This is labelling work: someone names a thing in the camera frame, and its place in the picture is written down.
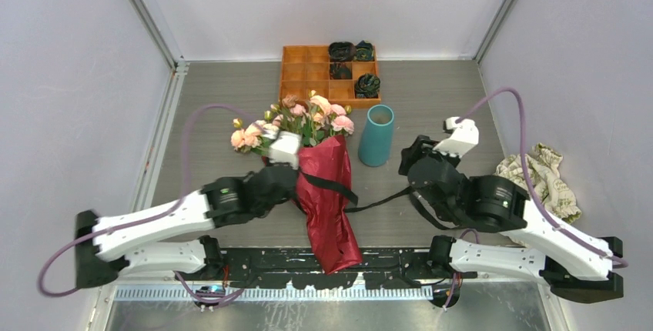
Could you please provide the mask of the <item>pink flower bouquet red wrap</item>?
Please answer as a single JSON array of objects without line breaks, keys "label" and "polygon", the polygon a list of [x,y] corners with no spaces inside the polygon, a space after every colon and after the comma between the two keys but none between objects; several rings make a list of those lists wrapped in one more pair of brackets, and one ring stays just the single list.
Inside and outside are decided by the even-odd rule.
[{"label": "pink flower bouquet red wrap", "polygon": [[235,151],[268,159],[281,132],[300,137],[300,174],[294,204],[306,214],[306,231],[322,270],[332,274],[361,262],[345,209],[352,204],[352,169],[346,138],[354,132],[350,109],[312,91],[307,101],[288,95],[262,119],[234,119],[230,143]]}]

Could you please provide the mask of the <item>black printed ribbon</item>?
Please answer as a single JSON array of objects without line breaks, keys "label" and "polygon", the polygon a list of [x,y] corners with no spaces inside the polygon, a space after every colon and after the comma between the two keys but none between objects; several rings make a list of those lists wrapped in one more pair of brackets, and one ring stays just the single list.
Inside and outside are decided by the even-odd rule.
[{"label": "black printed ribbon", "polygon": [[424,205],[420,202],[420,200],[414,195],[416,190],[410,186],[406,187],[405,189],[400,190],[399,192],[386,197],[385,199],[381,199],[380,201],[373,202],[367,206],[358,206],[358,196],[352,192],[349,188],[347,188],[345,185],[328,180],[328,179],[322,179],[317,176],[312,176],[308,173],[303,172],[301,169],[299,170],[299,174],[304,177],[306,181],[308,181],[309,184],[316,186],[321,189],[326,189],[330,191],[337,192],[344,196],[349,202],[353,203],[353,206],[350,208],[346,208],[344,210],[345,213],[355,213],[355,212],[362,212],[364,210],[368,210],[377,206],[381,206],[383,204],[386,204],[392,200],[398,199],[402,196],[407,196],[408,199],[410,200],[410,204],[416,209],[416,211],[423,217],[425,218],[431,225],[434,227],[440,229],[440,230],[453,230],[453,229],[460,229],[460,226],[454,226],[454,227],[447,227],[444,224],[442,224],[440,221],[438,221],[432,214],[430,214],[427,209],[424,207]]}]

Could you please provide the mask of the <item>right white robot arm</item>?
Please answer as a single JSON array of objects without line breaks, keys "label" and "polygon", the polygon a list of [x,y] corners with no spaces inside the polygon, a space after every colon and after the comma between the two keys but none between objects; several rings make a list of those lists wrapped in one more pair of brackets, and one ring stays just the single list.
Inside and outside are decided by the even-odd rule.
[{"label": "right white robot arm", "polygon": [[623,242],[578,231],[541,212],[528,192],[494,175],[467,177],[458,158],[436,150],[419,135],[401,151],[398,172],[407,177],[411,203],[434,226],[497,233],[519,247],[487,246],[435,236],[427,266],[436,277],[456,272],[490,272],[547,285],[556,296],[575,303],[620,299],[624,280],[614,272],[612,256],[622,257]]}]

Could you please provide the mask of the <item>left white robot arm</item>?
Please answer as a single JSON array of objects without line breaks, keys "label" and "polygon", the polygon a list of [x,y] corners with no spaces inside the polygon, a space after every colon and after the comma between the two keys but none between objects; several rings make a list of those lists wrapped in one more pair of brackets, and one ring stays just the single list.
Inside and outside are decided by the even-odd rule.
[{"label": "left white robot arm", "polygon": [[207,232],[265,217],[294,197],[299,173],[266,166],[244,177],[222,177],[183,199],[122,216],[94,211],[75,219],[75,285],[104,286],[121,276],[173,271],[185,280],[222,279],[226,260]]}]

